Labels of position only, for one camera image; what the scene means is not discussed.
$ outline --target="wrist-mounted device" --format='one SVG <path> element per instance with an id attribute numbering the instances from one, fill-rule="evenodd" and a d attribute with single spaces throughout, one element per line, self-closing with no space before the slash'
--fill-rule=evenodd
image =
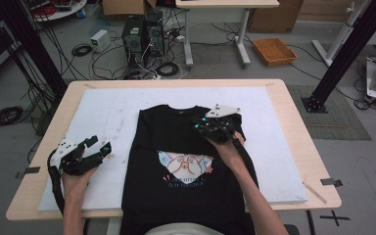
<path id="1" fill-rule="evenodd" d="M 246 165 L 249 174 L 259 187 L 258 177 L 253 165 L 253 161 L 241 144 L 240 140 L 234 135 L 236 132 L 234 123 L 230 115 L 240 112 L 239 108 L 233 108 L 229 106 L 216 105 L 205 117 L 201 119 L 194 119 L 194 128 L 197 129 L 201 135 L 215 142 L 216 144 L 225 144 L 228 141 L 232 141 L 239 155 L 242 157 L 244 164 Z"/>
<path id="2" fill-rule="evenodd" d="M 63 172 L 69 175 L 82 175 L 89 169 L 92 169 L 103 163 L 103 158 L 111 151 L 112 146 L 110 142 L 104 145 L 98 153 L 83 157 L 85 148 L 90 148 L 97 143 L 96 135 L 90 139 L 85 139 L 79 144 L 74 144 L 69 140 L 64 139 L 59 145 L 59 148 L 54 150 L 48 157 L 47 167 L 53 185 L 53 194 L 60 212 L 64 212 L 64 196 L 61 187 L 61 174 Z M 60 166 L 57 168 L 54 164 L 61 159 Z"/>

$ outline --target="orange tray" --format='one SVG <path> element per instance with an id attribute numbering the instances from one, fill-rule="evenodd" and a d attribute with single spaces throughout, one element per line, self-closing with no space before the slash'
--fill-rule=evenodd
<path id="1" fill-rule="evenodd" d="M 295 53 L 280 38 L 254 40 L 253 46 L 270 67 L 286 65 L 297 59 Z"/>

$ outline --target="white paper sheet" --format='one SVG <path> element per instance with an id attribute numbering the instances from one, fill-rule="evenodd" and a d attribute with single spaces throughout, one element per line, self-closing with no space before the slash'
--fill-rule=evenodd
<path id="1" fill-rule="evenodd" d="M 175 109 L 213 108 L 215 104 L 241 108 L 247 138 L 245 148 L 255 165 L 264 197 L 272 204 L 307 201 L 304 185 L 265 88 L 88 89 L 66 136 L 74 143 L 92 135 L 99 137 L 99 142 L 87 149 L 84 156 L 98 152 L 109 141 L 113 150 L 91 178 L 83 205 L 85 210 L 121 207 L 127 159 L 139 110 L 161 104 Z M 49 180 L 38 210 L 57 209 Z"/>

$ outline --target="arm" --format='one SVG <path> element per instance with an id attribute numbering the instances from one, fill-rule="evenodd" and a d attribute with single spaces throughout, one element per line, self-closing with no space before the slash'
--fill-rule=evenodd
<path id="1" fill-rule="evenodd" d="M 236 137 L 242 142 L 243 138 L 237 132 Z M 288 232 L 285 226 L 256 186 L 232 142 L 229 141 L 221 145 L 210 142 L 218 150 L 224 163 L 236 176 L 246 198 L 257 234 L 287 235 Z"/>
<path id="2" fill-rule="evenodd" d="M 84 192 L 91 175 L 96 171 L 94 167 L 83 175 L 74 176 L 63 173 L 63 184 L 65 194 L 64 207 L 64 234 L 81 235 L 81 208 L 84 202 Z"/>

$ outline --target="human hand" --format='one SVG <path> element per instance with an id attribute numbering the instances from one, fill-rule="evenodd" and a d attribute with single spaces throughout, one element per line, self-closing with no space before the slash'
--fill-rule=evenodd
<path id="1" fill-rule="evenodd" d="M 96 172 L 98 167 L 94 167 L 82 175 L 69 175 L 65 172 L 62 174 L 64 195 L 66 200 L 84 199 L 84 192 L 87 187 L 91 175 Z"/>
<path id="2" fill-rule="evenodd" d="M 234 133 L 234 137 L 237 138 L 242 145 L 244 145 L 245 140 L 239 132 L 236 131 Z M 244 161 L 241 158 L 236 147 L 233 145 L 232 141 L 227 141 L 223 144 L 217 144 L 210 139 L 207 140 L 215 146 L 222 160 L 229 168 L 231 168 L 231 170 L 244 166 Z"/>

